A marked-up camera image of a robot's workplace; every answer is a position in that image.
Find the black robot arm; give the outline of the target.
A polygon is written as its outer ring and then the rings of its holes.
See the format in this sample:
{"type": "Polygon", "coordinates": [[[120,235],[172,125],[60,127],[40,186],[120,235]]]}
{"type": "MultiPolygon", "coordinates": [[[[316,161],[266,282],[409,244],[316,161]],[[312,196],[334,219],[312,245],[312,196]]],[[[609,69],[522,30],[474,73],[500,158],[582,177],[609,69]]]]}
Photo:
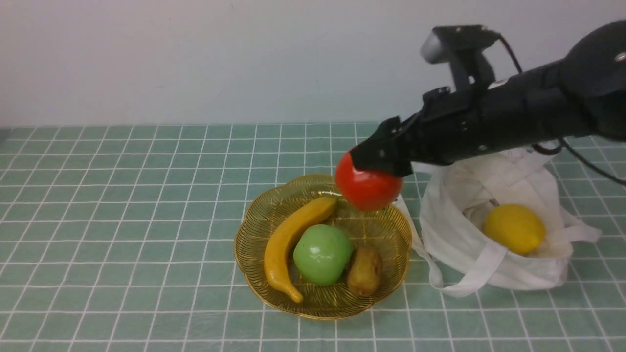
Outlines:
{"type": "Polygon", "coordinates": [[[422,109],[393,117],[349,152],[358,171],[396,177],[411,164],[461,160],[568,137],[625,140],[626,23],[595,29],[555,62],[497,81],[483,52],[503,36],[484,26],[438,26],[421,46],[431,64],[447,63],[454,91],[423,94],[422,109]]]}

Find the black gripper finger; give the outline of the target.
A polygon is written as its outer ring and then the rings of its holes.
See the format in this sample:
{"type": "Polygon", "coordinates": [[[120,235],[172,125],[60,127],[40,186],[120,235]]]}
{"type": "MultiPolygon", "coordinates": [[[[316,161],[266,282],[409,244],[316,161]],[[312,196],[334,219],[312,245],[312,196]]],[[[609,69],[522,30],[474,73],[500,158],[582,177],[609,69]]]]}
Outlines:
{"type": "Polygon", "coordinates": [[[393,177],[405,177],[413,173],[411,161],[405,159],[394,142],[361,142],[349,154],[354,169],[382,172],[393,177]]]}

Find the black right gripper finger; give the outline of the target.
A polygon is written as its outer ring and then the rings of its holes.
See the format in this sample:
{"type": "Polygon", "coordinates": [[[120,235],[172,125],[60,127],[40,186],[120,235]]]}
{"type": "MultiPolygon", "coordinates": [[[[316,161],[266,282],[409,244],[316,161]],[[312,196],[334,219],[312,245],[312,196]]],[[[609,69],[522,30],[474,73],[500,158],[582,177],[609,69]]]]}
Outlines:
{"type": "Polygon", "coordinates": [[[376,142],[394,142],[402,132],[402,120],[400,116],[385,119],[379,124],[374,132],[376,142]]]}

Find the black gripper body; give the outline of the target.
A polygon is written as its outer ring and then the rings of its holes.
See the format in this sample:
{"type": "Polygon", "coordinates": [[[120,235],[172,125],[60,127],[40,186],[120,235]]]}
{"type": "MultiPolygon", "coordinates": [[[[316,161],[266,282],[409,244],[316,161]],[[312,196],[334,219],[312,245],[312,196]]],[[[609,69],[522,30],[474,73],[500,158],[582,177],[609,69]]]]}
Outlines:
{"type": "Polygon", "coordinates": [[[479,104],[485,90],[452,93],[441,87],[423,94],[423,107],[402,120],[394,141],[405,159],[430,165],[451,165],[490,149],[487,119],[479,104]]]}

